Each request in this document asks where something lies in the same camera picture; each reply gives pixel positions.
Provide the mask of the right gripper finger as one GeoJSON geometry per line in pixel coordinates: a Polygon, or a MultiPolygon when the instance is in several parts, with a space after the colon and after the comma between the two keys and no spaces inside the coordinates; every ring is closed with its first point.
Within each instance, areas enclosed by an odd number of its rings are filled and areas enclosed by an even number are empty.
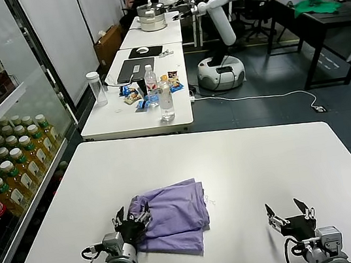
{"type": "Polygon", "coordinates": [[[315,209],[313,207],[308,207],[304,202],[294,198],[293,201],[295,202],[298,209],[302,212],[305,219],[315,219],[315,209]]]}
{"type": "Polygon", "coordinates": [[[288,219],[284,219],[276,215],[269,205],[265,204],[265,208],[269,225],[276,231],[281,231],[282,227],[287,227],[290,225],[290,221],[288,219]]]}

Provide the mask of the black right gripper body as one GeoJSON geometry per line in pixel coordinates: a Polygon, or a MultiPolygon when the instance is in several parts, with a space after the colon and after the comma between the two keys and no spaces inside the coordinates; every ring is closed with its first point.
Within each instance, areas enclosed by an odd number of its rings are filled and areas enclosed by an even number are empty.
{"type": "Polygon", "coordinates": [[[297,241],[303,241],[315,237],[316,219],[299,215],[287,218],[289,223],[282,225],[280,233],[284,237],[293,237],[297,241]]]}

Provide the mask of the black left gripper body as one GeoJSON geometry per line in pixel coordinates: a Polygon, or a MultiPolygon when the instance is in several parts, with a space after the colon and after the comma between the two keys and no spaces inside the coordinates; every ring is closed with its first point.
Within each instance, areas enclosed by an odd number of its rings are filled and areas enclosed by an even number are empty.
{"type": "Polygon", "coordinates": [[[122,236],[122,239],[126,243],[137,243],[142,239],[145,231],[149,225],[136,222],[135,219],[126,220],[127,223],[123,228],[115,229],[122,236]]]}

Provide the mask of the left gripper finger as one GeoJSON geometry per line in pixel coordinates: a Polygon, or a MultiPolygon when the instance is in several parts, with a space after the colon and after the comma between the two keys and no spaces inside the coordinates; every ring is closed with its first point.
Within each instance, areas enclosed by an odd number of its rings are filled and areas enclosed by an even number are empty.
{"type": "Polygon", "coordinates": [[[124,207],[122,206],[118,211],[116,216],[111,220],[114,225],[114,229],[123,228],[127,221],[124,219],[124,207]]]}
{"type": "Polygon", "coordinates": [[[134,219],[136,222],[148,224],[151,220],[151,212],[148,203],[145,203],[141,206],[140,211],[134,215],[134,219]]]}

